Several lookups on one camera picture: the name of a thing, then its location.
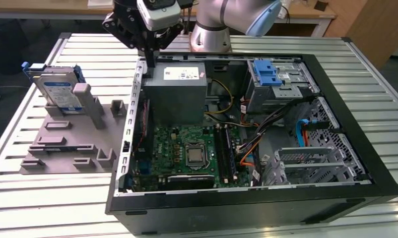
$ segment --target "black wire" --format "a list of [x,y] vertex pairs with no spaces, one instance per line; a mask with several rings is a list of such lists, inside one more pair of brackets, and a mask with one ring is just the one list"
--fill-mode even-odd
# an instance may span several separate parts
[[262,134],[266,132],[266,129],[279,120],[284,117],[286,113],[288,112],[290,108],[295,106],[299,103],[312,101],[315,99],[315,96],[308,96],[302,99],[294,99],[291,100],[286,105],[283,105],[278,110],[275,110],[267,118],[260,123],[254,136],[250,138],[250,141],[242,146],[242,149],[254,144],[254,142],[262,137]]
[[251,145],[259,140],[260,136],[262,136],[262,135],[255,136],[255,138],[254,138],[248,143],[244,143],[244,144],[240,146],[239,150],[244,150],[244,148],[247,148],[248,146],[251,146]]
[[283,5],[280,5],[283,8],[284,8],[284,10],[286,10],[286,12],[287,12],[287,21],[286,21],[286,23],[291,23],[291,17],[290,17],[290,11],[288,11],[288,9],[283,6]]

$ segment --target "metal table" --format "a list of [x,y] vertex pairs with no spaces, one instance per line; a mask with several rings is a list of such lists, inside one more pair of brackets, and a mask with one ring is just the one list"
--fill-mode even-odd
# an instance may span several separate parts
[[[105,34],[63,34],[47,64],[77,63],[101,103],[128,99],[136,50]],[[314,54],[398,182],[398,94],[354,44],[339,38],[232,36],[235,52]],[[187,51],[179,36],[168,51]],[[20,175],[19,165],[45,117],[45,99],[32,85],[0,139],[0,237],[131,237],[104,214],[111,174]],[[398,238],[398,198],[330,224],[217,231],[161,237]]]

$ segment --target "floor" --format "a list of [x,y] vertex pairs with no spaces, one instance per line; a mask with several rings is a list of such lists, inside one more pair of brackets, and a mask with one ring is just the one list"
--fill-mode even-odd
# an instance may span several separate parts
[[[61,32],[105,33],[100,21],[52,20],[47,28],[40,20],[20,21],[29,45],[23,49],[28,62],[44,62],[49,50]],[[380,70],[384,78],[398,91],[398,58],[391,58]],[[0,136],[24,98],[31,82],[23,73],[2,75],[0,73]]]

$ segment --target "cpu socket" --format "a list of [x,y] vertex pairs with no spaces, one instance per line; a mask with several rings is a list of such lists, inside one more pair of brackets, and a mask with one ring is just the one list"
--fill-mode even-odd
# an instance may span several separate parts
[[185,165],[192,170],[199,170],[203,166],[205,166],[205,162],[205,145],[200,142],[185,143]]

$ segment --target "orange wire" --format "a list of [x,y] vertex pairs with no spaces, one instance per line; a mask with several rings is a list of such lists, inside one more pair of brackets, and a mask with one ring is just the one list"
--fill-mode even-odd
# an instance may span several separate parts
[[303,130],[303,138],[304,138],[304,145],[308,146],[310,145],[310,140],[307,137],[307,130]]
[[244,122],[243,120],[244,120],[244,113],[242,113],[242,115],[240,115],[239,123],[240,123],[242,125],[251,125],[250,123]]
[[254,166],[252,163],[244,163],[244,160],[246,160],[247,155],[250,155],[250,153],[252,152],[252,150],[256,148],[256,146],[258,146],[260,140],[262,140],[262,138],[256,141],[256,143],[252,145],[251,149],[248,150],[247,154],[246,154],[244,157],[242,158],[242,160],[240,160],[240,162],[239,162],[240,165]]

